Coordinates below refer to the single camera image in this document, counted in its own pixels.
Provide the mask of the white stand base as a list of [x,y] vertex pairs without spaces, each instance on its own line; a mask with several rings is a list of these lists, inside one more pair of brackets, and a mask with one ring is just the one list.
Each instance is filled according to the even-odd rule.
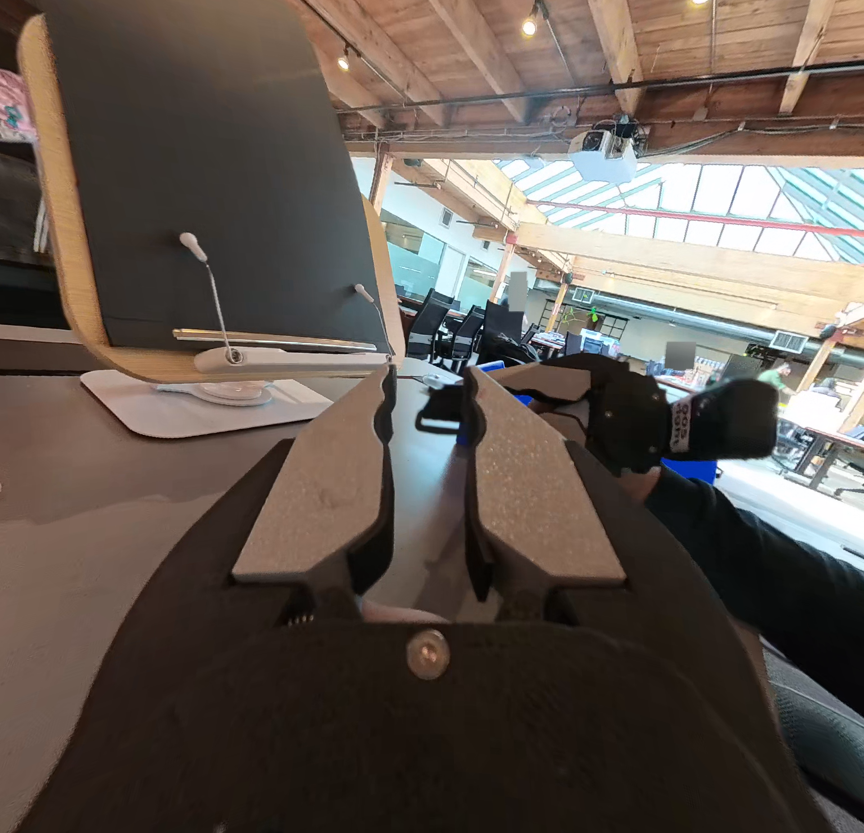
[[308,422],[333,401],[294,380],[252,385],[254,397],[216,384],[153,384],[116,370],[85,373],[81,385],[128,430],[153,439],[190,439]]

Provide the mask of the blue plastic bin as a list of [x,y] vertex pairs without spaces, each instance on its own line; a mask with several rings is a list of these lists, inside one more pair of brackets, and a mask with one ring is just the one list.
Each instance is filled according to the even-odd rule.
[[[690,452],[696,438],[689,409],[696,394],[668,387],[600,354],[573,354],[548,364],[591,374],[591,390],[580,400],[590,405],[586,447],[603,462],[609,461],[612,472],[642,473],[663,464],[686,478],[715,483],[717,454],[693,456]],[[494,380],[494,371],[502,368],[504,363],[497,361],[472,370]],[[536,412],[540,400],[513,397]]]

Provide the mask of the person's right forearm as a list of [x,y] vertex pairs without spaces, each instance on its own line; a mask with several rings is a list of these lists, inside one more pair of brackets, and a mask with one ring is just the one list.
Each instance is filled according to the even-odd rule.
[[729,613],[861,715],[862,570],[798,543],[707,482],[661,467],[644,504]]

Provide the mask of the black office chair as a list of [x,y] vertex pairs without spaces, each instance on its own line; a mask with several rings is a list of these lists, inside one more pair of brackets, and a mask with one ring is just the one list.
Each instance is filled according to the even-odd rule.
[[448,316],[452,297],[431,289],[409,324],[406,336],[406,356],[432,362],[438,331]]
[[502,361],[505,367],[539,362],[539,354],[523,342],[524,312],[488,300],[477,364]]
[[442,343],[441,362],[449,363],[448,370],[453,374],[461,374],[471,359],[475,339],[481,333],[484,321],[485,310],[478,305],[472,306],[450,338]]

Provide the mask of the pink printed cloth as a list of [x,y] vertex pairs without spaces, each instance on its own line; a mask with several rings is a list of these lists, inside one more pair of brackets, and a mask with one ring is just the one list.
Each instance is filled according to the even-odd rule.
[[1,142],[34,145],[37,140],[26,83],[15,72],[2,69]]

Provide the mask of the white table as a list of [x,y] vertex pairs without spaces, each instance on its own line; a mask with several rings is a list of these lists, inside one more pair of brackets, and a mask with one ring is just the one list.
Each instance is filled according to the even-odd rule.
[[783,478],[771,465],[720,463],[718,488],[795,541],[862,566],[862,509]]

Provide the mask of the white ceiling unit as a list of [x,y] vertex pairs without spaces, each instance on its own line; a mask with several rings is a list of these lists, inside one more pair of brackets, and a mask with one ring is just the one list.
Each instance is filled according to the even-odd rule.
[[639,167],[638,141],[633,135],[629,125],[598,124],[572,138],[567,159],[585,181],[628,183]]

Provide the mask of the dark grey cloth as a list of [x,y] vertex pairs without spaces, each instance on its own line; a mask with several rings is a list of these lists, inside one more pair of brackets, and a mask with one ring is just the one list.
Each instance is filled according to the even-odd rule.
[[863,720],[768,644],[763,660],[780,728],[798,766],[826,795],[862,809]]

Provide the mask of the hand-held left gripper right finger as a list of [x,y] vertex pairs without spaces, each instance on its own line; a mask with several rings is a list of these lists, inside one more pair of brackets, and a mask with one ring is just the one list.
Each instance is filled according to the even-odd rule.
[[464,379],[466,564],[486,601],[555,590],[616,590],[626,574],[564,435],[491,374]]

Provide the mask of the red ceiling pipe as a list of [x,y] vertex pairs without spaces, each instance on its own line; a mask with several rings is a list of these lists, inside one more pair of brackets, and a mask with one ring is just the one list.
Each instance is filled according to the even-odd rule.
[[666,219],[673,221],[716,223],[721,225],[737,224],[746,227],[762,227],[778,230],[789,230],[801,233],[848,236],[852,238],[863,238],[863,230],[849,227],[832,227],[814,223],[792,222],[786,220],[774,220],[772,218],[750,218],[736,215],[712,215],[696,212],[677,212],[663,209],[643,209],[628,205],[611,206],[588,204],[581,202],[554,202],[544,200],[527,199],[526,205],[542,209],[573,210],[576,212],[603,212],[606,214],[643,216],[654,219]]

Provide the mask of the person's right hand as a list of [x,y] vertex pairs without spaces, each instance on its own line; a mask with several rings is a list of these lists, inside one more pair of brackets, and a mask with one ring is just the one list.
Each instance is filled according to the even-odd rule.
[[618,482],[625,493],[634,501],[644,504],[656,489],[662,473],[663,468],[661,466],[641,474],[626,470],[622,472]]

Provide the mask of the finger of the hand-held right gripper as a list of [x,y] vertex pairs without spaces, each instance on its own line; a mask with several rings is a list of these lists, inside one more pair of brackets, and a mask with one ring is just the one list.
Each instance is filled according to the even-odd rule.
[[536,414],[563,437],[585,447],[588,440],[590,405],[588,401],[578,401],[562,405],[537,401]]
[[526,363],[494,371],[494,380],[512,395],[547,404],[577,403],[591,390],[591,374],[570,367]]

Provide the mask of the black board book stand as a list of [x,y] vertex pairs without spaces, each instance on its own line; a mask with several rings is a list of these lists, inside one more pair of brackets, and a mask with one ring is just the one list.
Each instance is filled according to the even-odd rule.
[[[40,0],[18,59],[65,317],[107,367],[196,383],[372,374],[399,308],[286,0]],[[243,363],[225,359],[204,266]]]

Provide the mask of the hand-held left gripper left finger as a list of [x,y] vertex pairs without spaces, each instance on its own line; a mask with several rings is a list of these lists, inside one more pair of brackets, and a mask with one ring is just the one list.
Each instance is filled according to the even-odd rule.
[[390,442],[396,367],[384,365],[291,444],[232,568],[239,583],[364,594],[394,551]]

